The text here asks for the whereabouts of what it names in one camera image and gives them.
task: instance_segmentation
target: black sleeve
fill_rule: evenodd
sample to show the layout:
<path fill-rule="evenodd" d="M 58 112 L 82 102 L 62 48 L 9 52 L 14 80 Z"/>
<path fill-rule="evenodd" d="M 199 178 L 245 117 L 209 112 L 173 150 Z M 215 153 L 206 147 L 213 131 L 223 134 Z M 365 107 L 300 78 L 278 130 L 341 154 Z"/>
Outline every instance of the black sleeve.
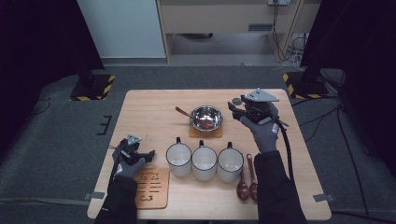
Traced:
<path fill-rule="evenodd" d="M 136 223 L 137 208 L 134 203 L 136 190 L 137 183 L 134 180 L 116 177 L 108 189 L 105 202 L 94 223 Z"/>
<path fill-rule="evenodd" d="M 297 188 L 285 173 L 279 151 L 254 158 L 258 179 L 258 209 L 261 224 L 307 223 Z"/>

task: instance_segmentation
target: wooden spoon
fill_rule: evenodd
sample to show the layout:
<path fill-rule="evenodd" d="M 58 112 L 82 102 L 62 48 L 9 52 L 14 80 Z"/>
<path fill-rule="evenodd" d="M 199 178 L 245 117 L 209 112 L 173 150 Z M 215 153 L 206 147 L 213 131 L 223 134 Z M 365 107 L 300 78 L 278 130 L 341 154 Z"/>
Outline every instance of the wooden spoon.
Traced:
<path fill-rule="evenodd" d="M 249 196 L 248 185 L 245 182 L 243 168 L 241 170 L 241 179 L 239 180 L 238 186 L 236 186 L 236 194 L 238 195 L 239 199 L 242 201 L 246 201 Z"/>
<path fill-rule="evenodd" d="M 251 158 L 250 154 L 247 154 L 247 164 L 248 164 L 248 169 L 250 171 L 250 178 L 251 178 L 251 183 L 250 183 L 250 186 L 248 187 L 248 190 L 250 193 L 250 198 L 256 203 L 257 202 L 257 181 L 256 181 L 256 178 L 254 177 L 253 159 Z"/>
<path fill-rule="evenodd" d="M 203 120 L 203 119 L 198 119 L 198 118 L 196 118 L 196 117 L 193 117 L 192 115 L 190 115 L 190 114 L 187 113 L 186 111 L 180 109 L 178 106 L 175 107 L 175 110 L 176 110 L 177 112 L 179 112 L 180 114 L 182 114 L 182 115 L 185 115 L 185 116 L 187 116 L 187 117 L 189 117 L 189 118 L 191 118 L 191 119 L 197 120 L 197 121 L 201 124 L 201 126 L 202 126 L 204 129 L 211 129 L 211 128 L 213 128 L 213 123 L 212 123 L 210 120 Z"/>

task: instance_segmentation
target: white wall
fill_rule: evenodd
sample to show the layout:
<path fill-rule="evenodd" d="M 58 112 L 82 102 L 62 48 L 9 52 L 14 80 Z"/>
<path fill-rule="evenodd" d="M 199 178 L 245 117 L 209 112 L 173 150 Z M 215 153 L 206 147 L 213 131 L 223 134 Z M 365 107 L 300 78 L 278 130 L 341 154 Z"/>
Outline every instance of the white wall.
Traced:
<path fill-rule="evenodd" d="M 165 58 L 155 0 L 78 0 L 102 58 Z"/>

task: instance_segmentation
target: stainless steel bowl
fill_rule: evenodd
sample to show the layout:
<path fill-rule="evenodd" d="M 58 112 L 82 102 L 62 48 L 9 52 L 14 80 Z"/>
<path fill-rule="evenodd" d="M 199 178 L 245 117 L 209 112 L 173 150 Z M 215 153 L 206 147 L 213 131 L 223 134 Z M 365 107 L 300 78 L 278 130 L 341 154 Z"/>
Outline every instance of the stainless steel bowl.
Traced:
<path fill-rule="evenodd" d="M 213 124 L 212 127 L 205 127 L 196 119 L 191 119 L 194 128 L 202 132 L 211 132 L 216 130 L 222 123 L 221 112 L 212 105 L 201 105 L 192 110 L 191 115 L 200 120 L 206 120 Z"/>

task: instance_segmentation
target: power strip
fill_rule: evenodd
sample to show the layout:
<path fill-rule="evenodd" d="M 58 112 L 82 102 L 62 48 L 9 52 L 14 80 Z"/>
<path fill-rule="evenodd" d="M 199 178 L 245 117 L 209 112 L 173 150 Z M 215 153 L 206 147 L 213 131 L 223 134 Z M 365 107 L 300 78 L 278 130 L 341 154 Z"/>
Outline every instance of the power strip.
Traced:
<path fill-rule="evenodd" d="M 290 5 L 290 0 L 268 0 L 268 5 L 270 6 L 274 6 L 275 4 L 279 5 L 279 6 L 287 6 Z"/>

